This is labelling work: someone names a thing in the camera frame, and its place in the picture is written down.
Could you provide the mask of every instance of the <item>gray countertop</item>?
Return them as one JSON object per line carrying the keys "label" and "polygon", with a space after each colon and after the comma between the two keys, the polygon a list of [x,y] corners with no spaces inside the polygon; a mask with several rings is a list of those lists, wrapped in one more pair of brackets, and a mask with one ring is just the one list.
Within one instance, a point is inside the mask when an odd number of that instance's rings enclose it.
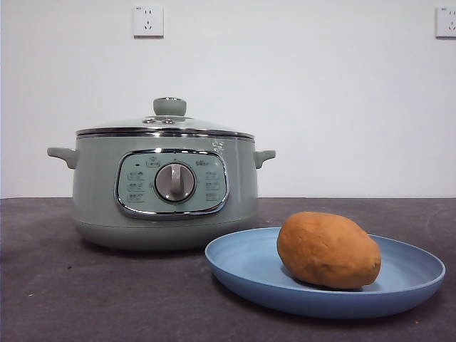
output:
{"label": "gray countertop", "polygon": [[260,199],[257,227],[311,210],[414,244],[447,267],[419,307],[368,320],[280,313],[225,289],[203,250],[132,253],[83,241],[68,198],[1,201],[2,341],[453,341],[456,199]]}

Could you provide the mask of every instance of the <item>electrical socket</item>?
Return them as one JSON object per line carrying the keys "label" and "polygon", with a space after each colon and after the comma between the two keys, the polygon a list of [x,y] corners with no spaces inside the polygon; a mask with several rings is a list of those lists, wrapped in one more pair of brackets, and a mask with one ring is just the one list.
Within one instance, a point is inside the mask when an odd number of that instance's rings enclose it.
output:
{"label": "electrical socket", "polygon": [[456,6],[437,7],[435,10],[435,37],[456,38]]}
{"label": "electrical socket", "polygon": [[163,6],[137,5],[133,7],[133,36],[163,37]]}

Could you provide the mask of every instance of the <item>glass lid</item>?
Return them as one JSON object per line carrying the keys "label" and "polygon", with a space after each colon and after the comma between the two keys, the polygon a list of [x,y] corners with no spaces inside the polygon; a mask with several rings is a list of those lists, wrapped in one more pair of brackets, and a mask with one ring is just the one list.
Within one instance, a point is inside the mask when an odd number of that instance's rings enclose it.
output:
{"label": "glass lid", "polygon": [[76,135],[128,136],[137,135],[138,133],[174,133],[176,135],[221,135],[254,139],[251,134],[185,116],[187,103],[180,98],[157,98],[153,102],[153,108],[155,112],[153,116],[106,123],[94,128],[78,130]]}

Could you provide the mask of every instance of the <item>lid knob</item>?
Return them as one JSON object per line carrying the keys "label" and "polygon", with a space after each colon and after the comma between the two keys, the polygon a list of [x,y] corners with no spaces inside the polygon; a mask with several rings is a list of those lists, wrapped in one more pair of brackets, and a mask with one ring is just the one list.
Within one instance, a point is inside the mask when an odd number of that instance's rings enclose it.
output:
{"label": "lid knob", "polygon": [[187,103],[181,98],[156,98],[154,112],[159,116],[184,116]]}

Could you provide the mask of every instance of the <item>pot body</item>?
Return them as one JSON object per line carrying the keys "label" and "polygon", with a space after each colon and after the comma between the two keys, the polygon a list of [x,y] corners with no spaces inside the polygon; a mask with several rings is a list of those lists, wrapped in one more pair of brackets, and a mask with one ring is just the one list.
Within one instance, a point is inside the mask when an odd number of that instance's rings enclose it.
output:
{"label": "pot body", "polygon": [[[209,214],[131,217],[116,187],[123,158],[134,151],[193,150],[222,160],[229,193]],[[88,241],[116,249],[171,250],[203,247],[223,234],[253,227],[257,215],[258,155],[252,140],[182,136],[81,136],[76,142],[73,218]]]}

